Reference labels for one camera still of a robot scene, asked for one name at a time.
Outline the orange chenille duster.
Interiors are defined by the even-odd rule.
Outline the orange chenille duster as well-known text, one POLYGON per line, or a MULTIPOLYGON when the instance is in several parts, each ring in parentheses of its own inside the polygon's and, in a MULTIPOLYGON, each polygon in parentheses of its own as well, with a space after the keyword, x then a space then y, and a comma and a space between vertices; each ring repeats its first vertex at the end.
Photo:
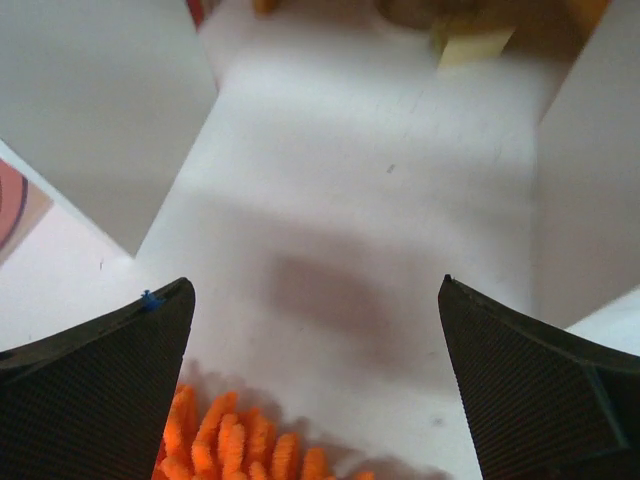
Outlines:
POLYGON ((260 409, 237 409, 238 394, 217 396, 198 415, 196 391, 176 387, 154 479, 333 479, 326 451, 301 449, 293 432, 278 434, 260 409))

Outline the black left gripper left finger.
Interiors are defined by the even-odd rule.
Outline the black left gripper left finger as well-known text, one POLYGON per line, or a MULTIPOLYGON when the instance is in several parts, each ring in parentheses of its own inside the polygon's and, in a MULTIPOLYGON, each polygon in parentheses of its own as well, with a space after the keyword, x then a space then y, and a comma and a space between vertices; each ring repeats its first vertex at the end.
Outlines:
POLYGON ((3 351, 2 478, 151 478, 194 310, 179 278, 3 351))

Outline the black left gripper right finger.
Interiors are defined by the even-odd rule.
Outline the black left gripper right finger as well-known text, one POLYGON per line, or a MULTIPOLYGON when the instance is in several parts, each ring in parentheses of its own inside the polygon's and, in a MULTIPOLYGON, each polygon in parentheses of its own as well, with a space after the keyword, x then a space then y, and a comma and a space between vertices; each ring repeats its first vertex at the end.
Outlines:
POLYGON ((639 359, 445 276, 438 308, 485 479, 636 479, 639 359))

